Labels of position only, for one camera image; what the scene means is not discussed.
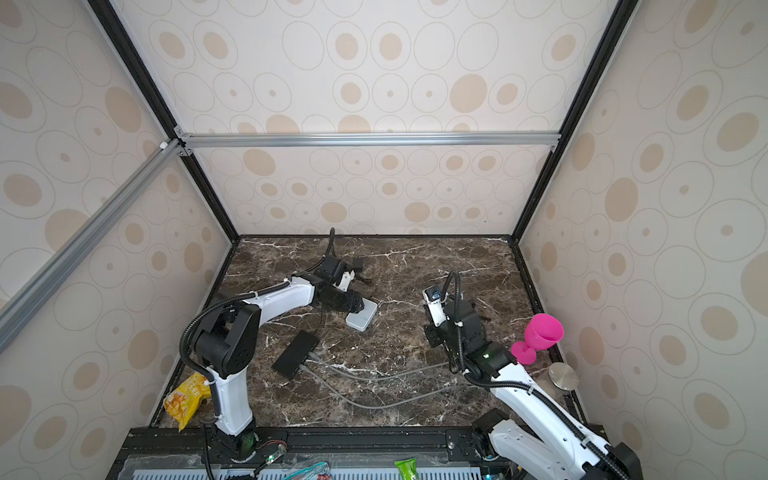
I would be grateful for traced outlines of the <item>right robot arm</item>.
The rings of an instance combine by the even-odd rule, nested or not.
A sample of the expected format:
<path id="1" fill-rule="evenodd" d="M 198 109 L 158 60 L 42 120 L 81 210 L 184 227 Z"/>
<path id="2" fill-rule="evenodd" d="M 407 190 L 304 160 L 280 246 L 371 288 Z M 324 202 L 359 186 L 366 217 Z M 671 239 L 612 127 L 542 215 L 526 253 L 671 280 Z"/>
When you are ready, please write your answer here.
<path id="1" fill-rule="evenodd" d="M 535 479 L 640 479 L 637 454 L 610 444 L 578 422 L 528 374 L 502 344 L 486 337 L 484 322 L 461 292 L 461 276 L 449 273 L 422 292 L 431 347 L 442 348 L 449 366 L 468 383 L 489 391 L 516 414 L 493 410 L 474 425 L 483 457 L 503 457 Z"/>

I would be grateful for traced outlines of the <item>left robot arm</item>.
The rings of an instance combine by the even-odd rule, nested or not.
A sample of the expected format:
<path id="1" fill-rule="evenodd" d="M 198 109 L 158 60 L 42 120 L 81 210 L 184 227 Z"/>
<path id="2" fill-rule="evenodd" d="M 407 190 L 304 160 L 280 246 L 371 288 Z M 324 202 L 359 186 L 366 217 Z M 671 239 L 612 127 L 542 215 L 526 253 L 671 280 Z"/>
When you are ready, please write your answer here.
<path id="1" fill-rule="evenodd" d="M 191 320 L 181 334 L 182 362 L 201 374 L 211 388 L 217 440 L 240 458 L 256 450 L 257 434 L 248 399 L 247 368 L 259 328 L 307 306 L 347 315 L 346 323 L 364 331 L 377 305 L 351 288 L 362 261 L 347 263 L 335 254 L 335 230 L 322 258 L 282 283 L 219 300 Z"/>

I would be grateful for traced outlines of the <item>black network switch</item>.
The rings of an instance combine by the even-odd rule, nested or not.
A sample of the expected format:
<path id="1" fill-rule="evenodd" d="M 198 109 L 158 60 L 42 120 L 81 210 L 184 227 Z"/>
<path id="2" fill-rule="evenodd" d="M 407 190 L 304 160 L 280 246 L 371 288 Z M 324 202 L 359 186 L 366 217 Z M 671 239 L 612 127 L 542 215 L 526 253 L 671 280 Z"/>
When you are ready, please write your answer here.
<path id="1" fill-rule="evenodd" d="M 300 367 L 314 352 L 319 342 L 320 340 L 315 334 L 301 330 L 275 360 L 271 368 L 288 380 L 294 379 Z"/>

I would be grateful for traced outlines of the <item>white router box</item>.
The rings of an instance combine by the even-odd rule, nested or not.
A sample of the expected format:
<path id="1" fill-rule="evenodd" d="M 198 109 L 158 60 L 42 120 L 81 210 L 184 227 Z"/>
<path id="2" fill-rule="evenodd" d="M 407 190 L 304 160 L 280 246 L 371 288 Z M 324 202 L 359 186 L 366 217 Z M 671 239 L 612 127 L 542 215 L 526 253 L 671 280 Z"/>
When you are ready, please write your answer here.
<path id="1" fill-rule="evenodd" d="M 378 310 L 378 305 L 368 299 L 362 299 L 363 308 L 356 313 L 349 313 L 346 317 L 346 325 L 358 332 L 364 332 L 372 323 Z"/>

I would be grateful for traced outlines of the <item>black power adapter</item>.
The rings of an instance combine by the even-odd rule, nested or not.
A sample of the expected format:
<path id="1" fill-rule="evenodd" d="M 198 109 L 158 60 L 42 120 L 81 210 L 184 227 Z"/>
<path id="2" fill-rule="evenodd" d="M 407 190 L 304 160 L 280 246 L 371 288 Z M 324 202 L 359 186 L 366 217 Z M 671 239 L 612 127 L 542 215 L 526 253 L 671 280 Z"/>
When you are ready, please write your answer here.
<path id="1" fill-rule="evenodd" d="M 352 272 L 354 273 L 354 280 L 361 282 L 367 286 L 373 286 L 374 281 L 363 275 L 364 260 L 362 258 L 354 258 L 352 262 Z"/>

